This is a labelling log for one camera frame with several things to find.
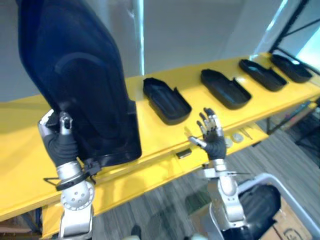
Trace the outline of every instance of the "yellow workbench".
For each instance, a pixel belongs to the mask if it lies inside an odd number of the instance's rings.
[[[269,68],[269,55],[251,56],[250,59]],[[254,124],[310,98],[320,96],[320,87],[306,82],[295,83],[278,68],[274,70],[288,81],[279,92],[271,92],[251,79],[239,67],[238,57],[199,65],[186,66],[136,76],[125,80],[129,97],[136,101],[142,156],[133,162],[105,167],[96,177],[95,213],[99,214],[143,194],[157,186],[193,171],[207,161],[207,156],[188,143],[187,136],[201,136],[196,125],[203,107],[211,107],[217,113],[227,134],[245,127],[252,139],[245,137],[242,143],[234,143],[228,153],[236,152],[268,136]],[[222,72],[229,79],[236,77],[251,93],[252,99],[237,110],[225,108],[205,86],[201,84],[202,69]],[[165,81],[179,92],[192,106],[187,120],[180,124],[165,125],[149,106],[143,95],[143,80],[154,77]],[[49,159],[38,133],[37,122],[49,110],[42,96],[32,96],[1,103],[1,159],[0,187],[6,197],[0,199],[0,221],[43,207],[43,236],[48,237],[59,229],[61,208],[60,192],[43,181],[55,177],[54,164]],[[191,148],[192,154],[178,159],[176,152]]]

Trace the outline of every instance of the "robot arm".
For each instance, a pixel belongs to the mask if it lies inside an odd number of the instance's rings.
[[[56,118],[54,111],[50,110],[39,121],[38,129],[60,179],[56,189],[62,192],[64,212],[59,239],[87,240],[92,237],[94,186],[86,181],[88,175],[77,160],[78,148],[72,135],[72,118],[62,112],[58,120],[59,130],[54,131],[48,125]]]
[[[222,126],[212,109],[205,108],[204,111],[207,117],[200,113],[204,126],[197,121],[203,140],[194,136],[188,139],[204,149],[210,160],[200,173],[202,177],[208,179],[208,192],[212,200],[210,212],[225,239],[251,239],[238,197],[238,185],[233,178],[236,173],[227,170],[225,162],[227,148]]]

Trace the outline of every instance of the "large black plastic part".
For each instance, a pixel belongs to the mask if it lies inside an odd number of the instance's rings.
[[[272,185],[256,185],[240,194],[239,200],[246,216],[246,226],[253,239],[260,239],[276,222],[274,216],[281,208],[280,192]]]
[[[221,72],[211,69],[201,71],[201,81],[227,108],[239,109],[251,99],[251,94],[234,78],[230,81]]]
[[[115,41],[81,0],[21,0],[21,61],[50,106],[68,112],[82,161],[141,156],[136,104]]]
[[[272,92],[281,90],[288,83],[271,68],[266,69],[254,61],[242,59],[239,61],[239,66],[254,80]]]
[[[175,125],[185,120],[192,110],[191,106],[175,87],[153,77],[143,81],[143,92],[149,98],[150,106],[167,125]]]
[[[311,73],[308,72],[302,64],[293,64],[284,56],[273,54],[271,56],[271,62],[296,83],[305,83],[312,77]]]

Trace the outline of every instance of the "black metal rack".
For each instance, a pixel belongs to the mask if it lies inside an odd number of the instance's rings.
[[[288,57],[290,57],[293,60],[298,61],[300,64],[302,64],[306,69],[309,69],[311,71],[313,71],[314,73],[320,75],[320,71],[317,70],[316,68],[314,68],[313,66],[310,66],[309,64],[303,62],[302,60],[298,59],[297,57],[293,56],[292,54],[290,54],[289,52],[287,52],[286,50],[282,49],[281,47],[279,47],[280,43],[282,42],[282,40],[287,37],[290,36],[298,31],[301,31],[302,29],[305,29],[313,24],[316,24],[318,22],[320,22],[320,18],[309,22],[307,24],[305,24],[302,27],[299,27],[296,30],[292,30],[289,31],[291,29],[291,27],[293,26],[293,24],[295,23],[295,21],[297,20],[297,18],[299,17],[299,15],[301,14],[301,12],[304,10],[304,8],[306,7],[306,5],[308,4],[310,0],[301,0],[299,5],[297,6],[296,10],[294,11],[294,13],[292,14],[292,16],[290,17],[290,19],[288,20],[288,22],[286,23],[286,25],[284,26],[284,28],[282,29],[280,35],[277,37],[277,39],[275,40],[275,42],[273,43],[272,47],[269,50],[269,53],[273,53],[274,51],[278,50],[280,52],[282,52],[283,54],[287,55]],[[289,122],[292,118],[294,118],[297,114],[299,114],[302,110],[304,110],[305,108],[308,107],[310,101],[306,101],[304,102],[300,108],[299,111],[295,111],[293,114],[291,114],[289,117],[285,118],[283,121],[281,121],[278,125],[274,126],[273,128],[271,128],[271,121],[270,121],[270,117],[268,117],[266,119],[266,133],[268,135],[273,134],[276,130],[278,130],[281,126],[283,126],[284,124],[286,124],[287,122]]]
[[[290,17],[290,19],[288,20],[288,22],[286,23],[286,25],[284,26],[284,28],[282,29],[280,35],[277,37],[277,39],[275,40],[275,42],[273,43],[272,47],[269,50],[269,53],[273,53],[275,50],[278,50],[280,52],[282,52],[283,54],[287,55],[288,57],[298,61],[300,64],[302,64],[306,69],[310,69],[311,71],[313,71],[314,73],[320,75],[320,71],[317,70],[315,67],[310,66],[309,64],[301,61],[300,59],[298,59],[297,57],[293,56],[292,54],[290,54],[289,52],[287,52],[286,50],[282,49],[279,47],[280,43],[282,42],[282,40],[287,37],[290,36],[298,31],[301,31],[311,25],[314,25],[318,22],[320,22],[320,18],[309,22],[307,24],[305,24],[302,27],[299,27],[296,30],[293,31],[289,31],[290,28],[293,26],[293,24],[295,23],[295,21],[297,20],[297,18],[299,17],[299,15],[301,14],[301,12],[304,10],[304,8],[306,7],[306,5],[308,4],[310,0],[301,0],[301,2],[299,3],[299,5],[297,6],[296,10],[294,11],[294,13],[292,14],[292,16]]]

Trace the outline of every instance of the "gray carpet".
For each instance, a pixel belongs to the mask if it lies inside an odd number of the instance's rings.
[[[259,145],[228,156],[227,162],[233,171],[275,175],[320,225],[319,159],[295,145],[296,137],[278,130]],[[206,181],[190,173],[95,217],[93,239],[121,240],[138,224],[143,240],[183,240],[194,232],[188,215],[208,201]]]

